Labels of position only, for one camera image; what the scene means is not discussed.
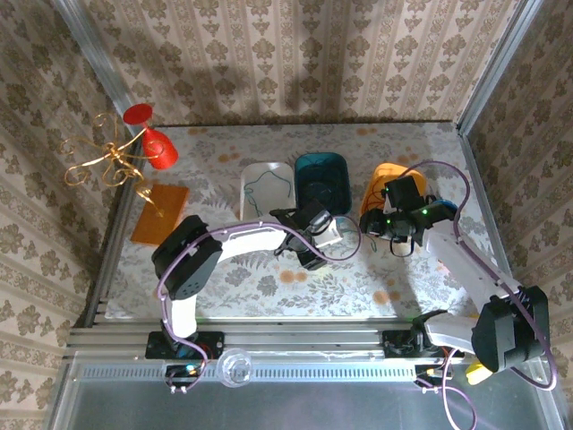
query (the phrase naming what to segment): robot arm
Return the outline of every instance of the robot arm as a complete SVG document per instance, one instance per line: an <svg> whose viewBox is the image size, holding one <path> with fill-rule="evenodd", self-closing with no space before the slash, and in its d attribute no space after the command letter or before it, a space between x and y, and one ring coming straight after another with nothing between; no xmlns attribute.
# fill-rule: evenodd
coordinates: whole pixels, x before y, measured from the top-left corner
<svg viewBox="0 0 573 430"><path fill-rule="evenodd" d="M215 266L226 259L254 251L295 251L301 265L307 270L316 270L326 262L310 252L296 237L268 222L297 230L314 246L335 244L342 239L337 223L317 202L299 211L273 211L271 216L257 222L227 226L228 231L218 235L218 240L208 236L202 240L194 254L180 261L166 279L168 290L167 318L173 333L187 338L197 331L195 306L197 294L205 287ZM171 262L184 248L201 235L208 233L207 224L198 216L187 217L153 253L151 259L160 278Z"/></svg>
<svg viewBox="0 0 573 430"><path fill-rule="evenodd" d="M457 208L449 202L427 203L418 193L414 179L405 176L386 184L391 213L374 209L361 218L363 233L423 247L435 255L467 290L475 303L479 319L455 316L447 311L421 315L412 329L418 350L445 346L475 354L492 372L499 372L539 357L543 348L530 325L500 288L507 285L549 339L549 314L546 295L538 288L523 288L502 272L465 234L456 235ZM480 260L494 272L476 262Z"/></svg>

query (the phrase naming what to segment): floral tablecloth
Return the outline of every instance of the floral tablecloth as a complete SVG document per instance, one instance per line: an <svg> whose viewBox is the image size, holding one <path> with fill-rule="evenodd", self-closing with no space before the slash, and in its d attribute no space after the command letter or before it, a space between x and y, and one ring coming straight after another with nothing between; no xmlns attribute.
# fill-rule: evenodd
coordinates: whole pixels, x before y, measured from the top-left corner
<svg viewBox="0 0 573 430"><path fill-rule="evenodd" d="M173 127L166 133L179 151L177 164L167 171L144 173L152 182L184 185L190 189L185 215L199 214L216 227L237 222L239 178L258 161L285 161L293 166L307 152L333 151L348 164L353 207L359 218L364 190L373 170L382 162L409 166L423 159L452 163L467 172L460 140L450 124L384 125L272 125ZM446 168L425 168L429 187L441 198L460 202L464 184ZM151 254L154 248L130 241L141 214L136 199L127 223L124 245L113 284L108 292L107 318L160 316L153 294L157 278ZM480 207L472 196L462 214L461 227L489 255L490 240ZM349 252L356 243L350 226L332 253ZM197 315L203 317L284 316L415 316L433 309L455 314L475 311L467 293L449 271L425 251L397 258L389 243L365 238L350 261L328 264L317 271L302 269L293 253L241 255L219 264L199 294Z"/></svg>

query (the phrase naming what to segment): teal plastic bowl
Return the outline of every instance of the teal plastic bowl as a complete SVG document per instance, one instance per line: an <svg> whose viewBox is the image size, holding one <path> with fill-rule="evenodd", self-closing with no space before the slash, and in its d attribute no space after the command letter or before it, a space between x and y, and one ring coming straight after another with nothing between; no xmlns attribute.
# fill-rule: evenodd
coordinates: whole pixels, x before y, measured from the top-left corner
<svg viewBox="0 0 573 430"><path fill-rule="evenodd" d="M348 165L335 152L300 156L295 162L295 189L298 208L312 199L318 200L331 215L345 215L352 207Z"/></svg>

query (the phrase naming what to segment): orange plastic bowl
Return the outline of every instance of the orange plastic bowl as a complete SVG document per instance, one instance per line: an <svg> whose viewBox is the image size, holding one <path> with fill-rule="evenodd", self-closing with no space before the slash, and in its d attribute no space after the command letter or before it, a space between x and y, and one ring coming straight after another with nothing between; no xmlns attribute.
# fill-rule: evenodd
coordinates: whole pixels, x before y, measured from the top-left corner
<svg viewBox="0 0 573 430"><path fill-rule="evenodd" d="M382 163L374 169L370 183L366 187L362 206L360 207L360 216L370 209L384 209L385 199L382 190L386 188L386 183L398 179L408 168L393 163ZM426 179L417 170L408 172L408 175L414 177L418 192L423 195L426 189Z"/></svg>

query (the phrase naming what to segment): clear plastic cup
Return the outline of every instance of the clear plastic cup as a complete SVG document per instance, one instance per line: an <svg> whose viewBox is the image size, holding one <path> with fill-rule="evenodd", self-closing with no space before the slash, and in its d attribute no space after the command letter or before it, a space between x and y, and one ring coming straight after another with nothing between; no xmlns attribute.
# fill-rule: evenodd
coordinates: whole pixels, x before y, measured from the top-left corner
<svg viewBox="0 0 573 430"><path fill-rule="evenodd" d="M217 362L217 377L226 387L242 387L252 379L251 356L243 349L225 351Z"/></svg>

